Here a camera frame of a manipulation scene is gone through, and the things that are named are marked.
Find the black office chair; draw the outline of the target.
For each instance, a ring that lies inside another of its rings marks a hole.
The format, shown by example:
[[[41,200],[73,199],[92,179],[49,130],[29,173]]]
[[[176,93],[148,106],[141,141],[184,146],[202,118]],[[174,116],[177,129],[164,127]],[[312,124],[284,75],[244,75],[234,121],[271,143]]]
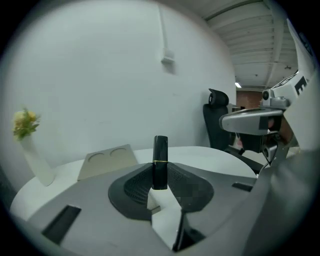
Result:
[[[256,175],[259,174],[263,165],[243,156],[245,152],[243,149],[232,147],[230,145],[232,134],[220,127],[220,117],[228,113],[229,98],[227,94],[211,88],[209,91],[208,103],[203,105],[202,112],[210,147],[238,158],[247,164]]]

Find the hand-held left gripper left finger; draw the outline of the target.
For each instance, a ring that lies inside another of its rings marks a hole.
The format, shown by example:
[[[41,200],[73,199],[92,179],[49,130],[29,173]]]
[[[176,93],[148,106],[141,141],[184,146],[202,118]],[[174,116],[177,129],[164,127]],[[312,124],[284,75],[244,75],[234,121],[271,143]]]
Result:
[[[147,208],[152,165],[138,164],[79,181],[28,220],[55,255],[172,256]]]

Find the yellow flower bouquet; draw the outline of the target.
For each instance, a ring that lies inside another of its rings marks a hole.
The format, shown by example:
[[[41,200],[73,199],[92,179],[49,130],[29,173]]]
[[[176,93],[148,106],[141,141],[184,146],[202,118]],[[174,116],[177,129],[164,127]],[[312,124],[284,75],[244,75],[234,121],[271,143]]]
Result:
[[[37,131],[41,116],[24,107],[13,115],[13,136],[17,141],[22,141]]]

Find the white vase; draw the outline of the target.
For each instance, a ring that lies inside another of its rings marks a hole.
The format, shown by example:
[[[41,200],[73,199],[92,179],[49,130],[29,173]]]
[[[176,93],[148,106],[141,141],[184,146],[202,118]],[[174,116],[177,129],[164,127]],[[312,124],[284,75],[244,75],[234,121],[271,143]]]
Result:
[[[28,166],[35,177],[37,177],[40,183],[45,187],[52,184],[55,179],[55,174],[36,149],[33,137],[31,135],[24,137],[20,141],[20,145]]]

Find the white curved table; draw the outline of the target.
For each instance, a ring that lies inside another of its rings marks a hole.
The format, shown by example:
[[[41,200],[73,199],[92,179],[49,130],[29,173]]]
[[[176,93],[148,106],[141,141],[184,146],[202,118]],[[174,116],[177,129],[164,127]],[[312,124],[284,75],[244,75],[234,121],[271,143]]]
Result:
[[[221,150],[201,146],[170,147],[168,159],[221,174],[256,178],[252,169],[235,156]],[[38,209],[75,184],[84,160],[77,160],[55,167],[54,181],[43,186],[38,178],[28,181],[14,197],[9,212],[27,221]]]

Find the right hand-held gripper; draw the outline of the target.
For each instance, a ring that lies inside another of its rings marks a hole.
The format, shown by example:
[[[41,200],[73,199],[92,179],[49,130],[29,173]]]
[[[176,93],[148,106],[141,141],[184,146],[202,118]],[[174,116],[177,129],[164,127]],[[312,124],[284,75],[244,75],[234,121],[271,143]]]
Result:
[[[263,133],[260,152],[269,163],[284,160],[290,148],[314,149],[314,75],[298,72],[265,90],[259,109],[242,109],[219,118],[232,133]]]

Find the white wall conduit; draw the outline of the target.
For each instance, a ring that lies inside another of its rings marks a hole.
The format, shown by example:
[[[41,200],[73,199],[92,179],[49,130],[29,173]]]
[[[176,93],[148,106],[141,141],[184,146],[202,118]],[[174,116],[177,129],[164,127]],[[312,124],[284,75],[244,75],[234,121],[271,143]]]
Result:
[[[163,65],[172,65],[175,61],[175,54],[172,50],[169,49],[168,36],[166,31],[162,5],[158,4],[157,7],[158,7],[158,16],[159,16],[159,27],[160,27],[161,39],[162,39],[162,50],[161,50],[160,61]]]

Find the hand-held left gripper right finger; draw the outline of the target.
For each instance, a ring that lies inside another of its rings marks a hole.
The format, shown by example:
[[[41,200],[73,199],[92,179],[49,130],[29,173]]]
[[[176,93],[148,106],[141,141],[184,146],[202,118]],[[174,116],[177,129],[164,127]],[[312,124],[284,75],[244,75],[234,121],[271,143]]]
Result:
[[[168,163],[167,184],[181,207],[173,251],[211,236],[248,197],[255,178]]]

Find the black lipstick tube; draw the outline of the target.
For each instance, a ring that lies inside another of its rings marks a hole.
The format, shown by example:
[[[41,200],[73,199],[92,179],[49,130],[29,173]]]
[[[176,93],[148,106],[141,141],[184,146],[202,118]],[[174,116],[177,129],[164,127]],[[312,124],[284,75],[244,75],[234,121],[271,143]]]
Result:
[[[153,142],[152,189],[168,188],[168,138],[156,135]]]

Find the tan gift box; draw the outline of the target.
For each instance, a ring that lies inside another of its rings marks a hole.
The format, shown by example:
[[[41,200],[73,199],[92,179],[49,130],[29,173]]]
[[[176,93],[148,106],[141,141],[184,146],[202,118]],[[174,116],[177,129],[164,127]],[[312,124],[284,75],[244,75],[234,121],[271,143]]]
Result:
[[[81,181],[137,164],[138,161],[129,144],[92,152],[86,155],[77,180]]]

